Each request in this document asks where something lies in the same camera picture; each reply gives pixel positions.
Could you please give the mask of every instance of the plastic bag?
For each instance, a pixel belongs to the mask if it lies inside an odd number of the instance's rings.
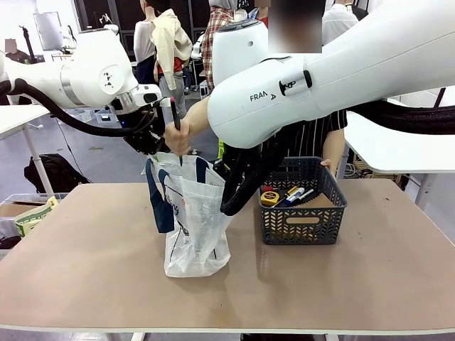
[[[163,188],[164,199],[156,186]],[[156,226],[166,233],[164,271],[169,277],[211,276],[230,259],[226,229],[232,218],[220,212],[225,181],[209,162],[158,153],[146,175]]]

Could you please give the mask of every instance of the beige jacket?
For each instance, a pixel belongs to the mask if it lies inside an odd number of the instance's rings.
[[[156,59],[163,69],[169,89],[175,90],[174,58],[180,58],[185,65],[190,59],[193,44],[172,9],[151,21],[151,41],[156,46]]]

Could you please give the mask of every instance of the brown tabletop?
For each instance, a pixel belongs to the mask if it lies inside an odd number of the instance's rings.
[[[0,324],[408,334],[455,328],[455,248],[388,180],[340,183],[338,243],[262,243],[257,198],[210,278],[167,278],[146,184],[82,185],[3,261]]]

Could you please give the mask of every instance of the black plastic basket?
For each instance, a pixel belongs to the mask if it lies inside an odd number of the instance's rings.
[[[265,207],[262,213],[262,236],[268,245],[328,245],[335,244],[340,231],[346,199],[327,167],[321,166],[320,158],[285,158],[265,185],[278,190],[294,186],[323,193],[333,203],[331,208]],[[318,222],[294,223],[289,218],[314,218]]]

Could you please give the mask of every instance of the white table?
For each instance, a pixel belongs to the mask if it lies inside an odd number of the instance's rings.
[[[28,147],[30,148],[33,162],[35,163],[36,169],[40,176],[41,182],[45,188],[46,193],[53,193],[52,186],[50,185],[49,178],[43,166],[43,162],[39,154],[36,152],[33,142],[31,140],[28,123],[49,114],[49,111],[41,105],[4,105],[0,106],[0,135],[15,129],[22,127],[23,133],[26,137]]]
[[[402,103],[389,99],[394,104]],[[368,167],[377,173],[417,173],[424,179],[416,203],[423,210],[438,173],[455,173],[455,136],[408,134],[384,128],[364,117],[348,112],[345,129],[347,151],[354,150]],[[340,165],[338,177],[344,175],[346,159]]]

